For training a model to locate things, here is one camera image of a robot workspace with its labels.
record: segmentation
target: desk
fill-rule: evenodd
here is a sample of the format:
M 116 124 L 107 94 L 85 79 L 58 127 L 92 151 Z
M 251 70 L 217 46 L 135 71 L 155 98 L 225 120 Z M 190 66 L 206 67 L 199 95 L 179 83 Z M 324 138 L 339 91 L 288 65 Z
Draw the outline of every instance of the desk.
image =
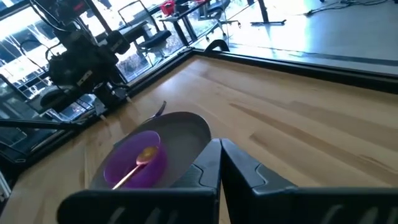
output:
M 190 111 L 298 186 L 398 186 L 398 96 L 194 56 L 25 171 L 0 223 L 53 224 L 114 143 L 155 113 Z M 229 223 L 221 196 L 220 223 Z
M 140 21 L 131 26 L 122 28 L 119 31 L 127 39 L 127 41 L 129 43 L 132 43 L 139 37 L 144 37 L 144 39 L 146 39 L 148 37 L 148 34 L 144 28 L 144 26 L 147 23 L 148 23 L 147 21 Z M 98 43 L 98 45 L 106 45 L 106 44 L 107 44 L 106 39 L 104 39 Z
M 197 10 L 198 8 L 204 6 L 205 4 L 209 3 L 210 0 L 203 1 L 199 4 L 195 4 L 195 6 L 190 7 L 187 11 L 181 13 L 179 16 L 169 16 L 166 17 L 165 19 L 160 19 L 159 21 L 161 22 L 171 22 L 174 26 L 175 31 L 177 31 L 177 35 L 180 38 L 181 42 L 185 46 L 189 46 L 188 40 L 185 37 L 184 33 L 181 30 L 180 24 L 178 24 L 178 21 L 181 19 L 182 22 L 184 23 L 185 28 L 187 28 L 188 34 L 191 37 L 192 42 L 198 40 L 197 35 L 195 34 L 195 31 L 193 30 L 193 27 L 191 25 L 191 22 L 188 19 L 188 15 L 192 13 L 193 11 Z
M 260 11 L 261 11 L 261 17 L 262 17 L 262 22 L 251 22 L 252 25 L 264 25 L 264 24 L 277 24 L 277 25 L 284 25 L 286 22 L 286 19 L 282 21 L 270 21 L 268 18 L 268 12 L 266 5 L 264 4 L 264 0 L 258 0 L 259 5 L 260 5 Z M 249 5 L 252 5 L 254 1 L 250 0 L 248 1 Z

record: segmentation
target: gray plate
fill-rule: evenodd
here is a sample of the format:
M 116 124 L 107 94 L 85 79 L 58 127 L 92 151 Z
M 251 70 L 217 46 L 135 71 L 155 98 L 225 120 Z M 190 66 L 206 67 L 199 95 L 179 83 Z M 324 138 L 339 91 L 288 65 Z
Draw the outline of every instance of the gray plate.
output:
M 167 168 L 154 187 L 170 187 L 181 177 L 211 140 L 210 128 L 199 115 L 189 112 L 169 113 L 152 119 L 117 142 L 99 166 L 91 181 L 91 189 L 110 189 L 104 180 L 103 169 L 108 159 L 125 139 L 141 131 L 158 132 L 167 151 Z

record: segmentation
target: window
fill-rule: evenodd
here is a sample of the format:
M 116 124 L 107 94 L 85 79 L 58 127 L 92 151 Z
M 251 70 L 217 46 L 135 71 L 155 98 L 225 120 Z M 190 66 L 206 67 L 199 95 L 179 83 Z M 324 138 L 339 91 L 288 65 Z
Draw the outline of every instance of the window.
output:
M 122 7 L 128 5 L 133 2 L 133 0 L 127 1 L 117 1 L 117 0 L 93 0 L 95 6 L 98 8 L 100 13 L 105 18 L 106 22 L 110 26 L 111 29 L 115 30 L 124 25 L 121 16 L 118 13 L 118 10 Z M 164 2 L 164 0 L 150 0 L 150 1 L 142 1 L 146 8 L 152 9 Z M 121 14 L 125 18 L 127 22 L 131 22 L 134 19 L 140 19 L 140 15 L 143 14 L 143 8 L 140 3 L 135 3 L 132 6 L 129 6 L 121 11 Z M 100 35 L 105 30 L 100 24 L 99 20 L 93 15 L 92 11 L 89 10 L 86 13 L 83 13 L 81 19 L 88 25 L 90 31 L 94 36 Z
M 23 0 L 0 0 L 0 11 L 11 7 L 19 2 L 21 2 Z
M 0 74 L 10 83 L 16 86 L 27 98 L 34 99 L 46 86 L 52 84 L 47 74 L 33 64 L 28 57 L 44 70 L 48 69 L 48 61 L 45 58 L 47 47 L 57 44 L 59 41 L 52 32 L 52 28 L 44 23 L 40 17 L 31 9 L 27 8 L 0 21 Z M 20 50 L 20 44 L 25 40 L 36 40 L 37 42 L 26 42 L 23 45 L 25 56 Z M 53 53 L 62 53 L 66 49 L 60 45 L 53 48 Z M 83 102 L 92 103 L 87 96 Z M 72 104 L 60 114 L 49 111 L 49 114 L 57 120 L 71 120 L 90 105 L 80 106 Z

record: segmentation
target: gray floor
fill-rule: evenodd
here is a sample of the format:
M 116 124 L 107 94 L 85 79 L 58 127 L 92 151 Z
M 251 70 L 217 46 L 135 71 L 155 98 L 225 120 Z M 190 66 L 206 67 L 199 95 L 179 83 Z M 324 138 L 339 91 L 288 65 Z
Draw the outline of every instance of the gray floor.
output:
M 224 28 L 231 51 L 398 74 L 398 5 L 390 0 L 376 6 L 319 12 L 310 17 L 294 16 L 333 2 L 266 1 L 270 20 L 287 19 L 287 22 L 284 26 L 253 27 L 251 21 L 261 20 L 258 3 L 255 3 L 233 17 L 240 20 L 241 29 Z M 220 37 L 219 31 L 212 39 Z M 196 44 L 197 47 L 206 45 L 206 40 Z

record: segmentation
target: purple bowl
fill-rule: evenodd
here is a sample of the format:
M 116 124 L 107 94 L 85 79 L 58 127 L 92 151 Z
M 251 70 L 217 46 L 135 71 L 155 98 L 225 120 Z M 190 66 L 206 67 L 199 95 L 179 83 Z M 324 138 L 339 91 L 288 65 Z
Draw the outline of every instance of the purple bowl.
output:
M 146 188 L 152 187 L 162 177 L 167 165 L 165 147 L 160 136 L 155 131 L 143 131 L 128 137 L 109 158 L 104 168 L 104 178 L 110 187 L 115 186 L 137 164 L 137 156 L 149 146 L 157 146 L 156 156 L 140 171 L 134 174 L 122 187 Z

